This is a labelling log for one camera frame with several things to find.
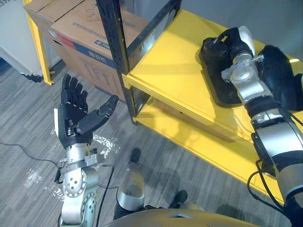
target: white wall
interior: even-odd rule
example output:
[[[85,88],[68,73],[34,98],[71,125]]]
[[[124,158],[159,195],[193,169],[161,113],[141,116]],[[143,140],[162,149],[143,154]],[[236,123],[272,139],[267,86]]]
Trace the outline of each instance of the white wall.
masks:
[[[134,12],[151,20],[166,2],[134,0]],[[302,0],[182,0],[181,8],[226,27],[246,25],[254,39],[303,61]]]
[[[0,0],[0,32],[0,57],[20,73],[42,76],[22,0]],[[46,39],[44,43],[49,67],[52,67],[60,57]]]

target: gray carpet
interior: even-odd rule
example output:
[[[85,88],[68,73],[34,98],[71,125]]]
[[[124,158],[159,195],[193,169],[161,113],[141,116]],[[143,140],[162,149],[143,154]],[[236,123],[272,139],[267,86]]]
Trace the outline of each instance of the gray carpet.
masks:
[[[53,108],[60,103],[61,80],[68,69],[59,64],[53,86],[34,83],[11,67],[0,67],[0,141],[17,143],[37,158],[58,161],[65,157],[53,126]],[[109,95],[78,79],[88,91],[89,109],[103,104]],[[139,168],[146,181],[145,204],[167,207],[177,191],[185,189],[188,200],[207,211],[218,212],[261,226],[290,226],[279,212],[254,200],[246,185],[142,125],[133,125],[125,103],[119,101],[111,119],[94,133],[92,148],[106,153],[115,165],[111,186],[119,185],[130,153],[142,151]],[[2,226],[56,226],[63,203],[60,185],[53,182],[56,168],[29,159],[18,147],[0,145]],[[109,168],[99,167],[100,183],[106,185]],[[98,204],[104,189],[98,190]],[[257,192],[269,201],[269,198]],[[112,220],[116,190],[109,190],[102,208],[101,224]]]

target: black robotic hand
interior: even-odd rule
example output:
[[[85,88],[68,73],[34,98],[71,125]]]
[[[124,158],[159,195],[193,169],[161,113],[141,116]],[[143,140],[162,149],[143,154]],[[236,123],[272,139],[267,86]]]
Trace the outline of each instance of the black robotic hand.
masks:
[[[88,93],[82,88],[76,78],[65,74],[58,108],[58,138],[64,149],[75,143],[91,144],[92,132],[108,121],[118,102],[117,96],[111,96],[98,110],[88,114]]]

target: robotic arm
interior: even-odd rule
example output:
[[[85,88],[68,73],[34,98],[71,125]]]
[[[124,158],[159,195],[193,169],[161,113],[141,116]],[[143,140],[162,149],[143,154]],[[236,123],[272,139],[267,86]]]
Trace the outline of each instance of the robotic arm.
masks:
[[[274,167],[288,218],[294,226],[302,226],[303,134],[259,79],[256,62],[262,61],[264,56],[254,58],[249,30],[235,27],[216,39],[206,39],[201,56],[205,61],[209,56],[232,60],[232,65],[222,71],[222,79],[233,85],[251,118],[255,130],[251,135],[254,147],[259,157]]]
[[[96,213],[98,174],[93,166],[104,157],[90,150],[92,132],[107,122],[118,102],[111,96],[98,110],[88,114],[87,92],[76,78],[66,74],[62,81],[61,105],[55,109],[55,131],[67,157],[61,162],[55,182],[63,178],[64,204],[60,226],[91,227]]]

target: yellow shelf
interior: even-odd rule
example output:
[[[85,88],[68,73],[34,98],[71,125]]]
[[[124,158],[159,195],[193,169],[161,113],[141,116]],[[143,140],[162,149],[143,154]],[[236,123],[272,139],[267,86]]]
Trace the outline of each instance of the yellow shelf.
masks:
[[[246,183],[249,176],[257,171],[255,162],[259,159],[252,148],[237,142],[228,143],[195,126],[169,115],[153,106],[152,98],[148,100],[136,121],[193,152],[217,168]],[[276,180],[265,176],[266,182],[275,196],[283,203]],[[251,186],[267,194],[259,178],[254,177]]]
[[[26,5],[30,3],[32,0],[23,0],[23,4]],[[39,31],[37,25],[34,23],[32,18],[26,13],[27,15],[27,21],[28,21],[28,26],[30,28],[30,31],[32,33],[33,41],[35,44],[36,52],[39,58],[39,62],[41,65],[42,73],[43,73],[43,79],[44,83],[48,85],[52,85],[53,81],[51,80],[50,77],[50,72],[48,69],[48,63],[45,55],[45,49],[44,49],[44,43],[43,43],[43,37],[41,32]]]
[[[202,41],[227,28],[181,10],[154,46],[125,77],[134,86],[248,148],[253,128],[243,106],[223,108],[212,100],[198,54]],[[264,45],[255,41],[256,53]],[[294,73],[301,62],[292,63]]]

